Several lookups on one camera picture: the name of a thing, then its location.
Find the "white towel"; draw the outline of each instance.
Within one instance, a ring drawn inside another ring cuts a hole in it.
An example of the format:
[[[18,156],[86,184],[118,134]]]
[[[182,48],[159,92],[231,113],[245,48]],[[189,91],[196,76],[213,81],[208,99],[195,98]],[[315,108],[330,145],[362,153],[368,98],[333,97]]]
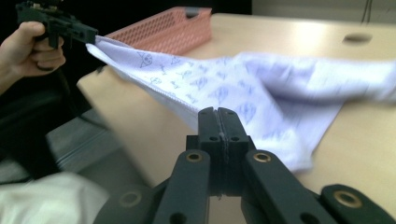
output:
[[[92,224],[107,192],[72,174],[49,175],[28,184],[0,187],[1,224]]]
[[[342,104],[351,98],[396,100],[395,62],[353,62],[242,52],[195,60],[133,49],[97,36],[87,50],[150,93],[197,130],[209,106],[235,111],[258,149],[291,171],[311,154]]]

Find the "screw hole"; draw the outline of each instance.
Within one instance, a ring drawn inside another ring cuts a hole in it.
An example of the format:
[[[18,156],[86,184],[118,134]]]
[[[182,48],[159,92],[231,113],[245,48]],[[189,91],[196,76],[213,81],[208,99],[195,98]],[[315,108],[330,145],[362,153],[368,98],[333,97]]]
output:
[[[187,160],[191,162],[198,162],[202,160],[202,156],[198,153],[190,153],[189,155],[187,155]]]
[[[301,221],[305,224],[320,224],[319,220],[308,213],[301,214]]]
[[[184,224],[187,221],[186,216],[181,213],[174,213],[170,218],[169,221],[171,224]]]

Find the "orange basket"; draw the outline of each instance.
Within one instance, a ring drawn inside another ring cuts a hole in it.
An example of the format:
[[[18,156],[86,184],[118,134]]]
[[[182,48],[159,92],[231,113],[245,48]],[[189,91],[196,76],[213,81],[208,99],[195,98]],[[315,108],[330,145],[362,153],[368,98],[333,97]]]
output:
[[[106,37],[135,49],[181,55],[211,37],[211,8],[172,7]]]

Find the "wooden table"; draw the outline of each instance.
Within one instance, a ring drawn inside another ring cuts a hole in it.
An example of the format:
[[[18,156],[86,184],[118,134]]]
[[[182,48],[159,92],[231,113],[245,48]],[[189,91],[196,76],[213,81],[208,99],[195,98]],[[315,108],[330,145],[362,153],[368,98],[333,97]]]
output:
[[[185,56],[209,59],[263,51],[349,60],[396,59],[396,26],[392,25],[215,14],[211,28],[212,39]],[[343,41],[351,34],[371,39]],[[186,135],[196,133],[109,67],[83,77],[78,86],[147,181],[155,186],[165,180],[184,151]],[[316,149],[314,168],[296,176],[314,192],[335,183],[358,189],[396,217],[395,133],[395,106],[347,103]],[[239,206],[238,198],[212,198],[209,223],[245,223]]]

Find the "finger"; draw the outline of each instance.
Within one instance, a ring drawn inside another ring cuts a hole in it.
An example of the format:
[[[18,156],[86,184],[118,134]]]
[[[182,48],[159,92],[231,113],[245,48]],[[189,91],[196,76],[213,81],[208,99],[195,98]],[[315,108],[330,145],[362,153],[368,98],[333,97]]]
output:
[[[21,23],[20,28],[16,30],[11,39],[21,45],[28,45],[34,41],[34,38],[43,35],[46,32],[45,26],[38,21],[26,21]]]
[[[54,67],[41,67],[40,65],[37,64],[37,69],[43,72],[50,72],[55,70]]]
[[[57,59],[53,59],[53,60],[39,61],[39,62],[37,62],[37,67],[55,69],[55,68],[58,68],[58,67],[64,65],[65,63],[66,63],[66,58],[62,57],[62,58],[57,58]]]
[[[58,48],[64,45],[64,39],[59,37],[59,44]],[[33,50],[41,51],[41,50],[52,50],[53,47],[50,46],[50,42],[48,38],[45,38],[43,40],[35,42],[35,45],[33,46]]]
[[[35,62],[55,60],[64,57],[64,51],[62,49],[37,51],[32,53],[30,57]]]

